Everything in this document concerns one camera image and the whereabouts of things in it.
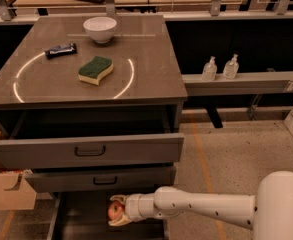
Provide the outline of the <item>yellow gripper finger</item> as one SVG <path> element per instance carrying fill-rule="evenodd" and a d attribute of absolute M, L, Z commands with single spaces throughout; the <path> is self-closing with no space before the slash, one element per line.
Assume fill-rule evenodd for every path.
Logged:
<path fill-rule="evenodd" d="M 128 199 L 128 195 L 122 195 L 122 194 L 120 194 L 120 195 L 113 195 L 113 196 L 110 197 L 110 200 L 112 202 L 118 201 L 121 204 L 125 204 L 126 201 L 127 201 L 127 199 Z"/>
<path fill-rule="evenodd" d="M 112 227 L 119 227 L 119 226 L 125 226 L 131 222 L 132 220 L 127 215 L 121 215 L 120 217 L 109 221 L 108 224 Z"/>

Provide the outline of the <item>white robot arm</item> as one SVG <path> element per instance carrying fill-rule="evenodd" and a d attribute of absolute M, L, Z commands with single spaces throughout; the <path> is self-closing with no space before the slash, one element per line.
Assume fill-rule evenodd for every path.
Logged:
<path fill-rule="evenodd" d="M 167 186 L 149 194 L 114 195 L 108 218 L 111 226 L 124 226 L 184 211 L 250 229 L 253 240 L 293 240 L 293 172 L 267 175 L 255 195 L 190 193 Z"/>

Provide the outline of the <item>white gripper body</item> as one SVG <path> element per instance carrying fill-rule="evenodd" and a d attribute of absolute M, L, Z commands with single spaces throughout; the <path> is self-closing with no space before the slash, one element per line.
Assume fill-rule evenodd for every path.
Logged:
<path fill-rule="evenodd" d="M 143 219 L 139 212 L 139 199 L 141 194 L 132 194 L 126 198 L 125 214 L 130 221 L 138 222 Z"/>

